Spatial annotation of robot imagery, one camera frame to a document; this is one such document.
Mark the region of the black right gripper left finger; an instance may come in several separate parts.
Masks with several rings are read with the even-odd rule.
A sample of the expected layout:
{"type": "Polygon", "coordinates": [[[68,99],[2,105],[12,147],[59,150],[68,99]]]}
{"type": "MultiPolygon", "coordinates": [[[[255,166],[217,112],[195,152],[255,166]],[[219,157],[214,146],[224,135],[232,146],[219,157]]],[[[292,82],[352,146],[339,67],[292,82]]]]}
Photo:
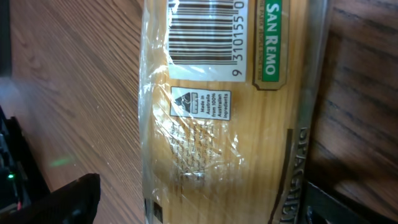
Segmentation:
{"type": "Polygon", "coordinates": [[[1,224],[93,224],[100,197],[100,175],[86,174],[2,218],[1,224]]]}

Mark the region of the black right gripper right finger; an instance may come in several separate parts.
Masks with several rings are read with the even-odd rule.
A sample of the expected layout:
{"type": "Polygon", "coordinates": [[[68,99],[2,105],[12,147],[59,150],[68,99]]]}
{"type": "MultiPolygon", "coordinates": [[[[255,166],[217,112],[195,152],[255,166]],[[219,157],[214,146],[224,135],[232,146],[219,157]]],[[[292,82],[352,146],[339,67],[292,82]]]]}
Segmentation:
{"type": "Polygon", "coordinates": [[[305,181],[300,204],[300,224],[397,224],[396,221],[350,198],[305,181]]]}

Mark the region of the orange biscuit pack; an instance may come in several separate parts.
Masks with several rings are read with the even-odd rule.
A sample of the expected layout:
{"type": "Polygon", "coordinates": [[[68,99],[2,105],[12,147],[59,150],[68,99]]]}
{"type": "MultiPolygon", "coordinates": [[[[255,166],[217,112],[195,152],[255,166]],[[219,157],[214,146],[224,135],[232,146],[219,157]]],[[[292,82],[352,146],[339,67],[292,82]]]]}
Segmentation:
{"type": "Polygon", "coordinates": [[[331,2],[146,0],[146,223],[297,223],[331,2]]]}

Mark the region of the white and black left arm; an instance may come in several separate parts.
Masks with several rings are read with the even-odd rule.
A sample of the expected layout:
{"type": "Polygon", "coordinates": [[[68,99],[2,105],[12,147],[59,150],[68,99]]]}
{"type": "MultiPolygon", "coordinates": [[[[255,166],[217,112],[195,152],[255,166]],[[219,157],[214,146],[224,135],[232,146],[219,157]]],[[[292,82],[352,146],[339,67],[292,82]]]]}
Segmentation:
{"type": "Polygon", "coordinates": [[[1,112],[1,217],[51,194],[15,117],[1,112]]]}

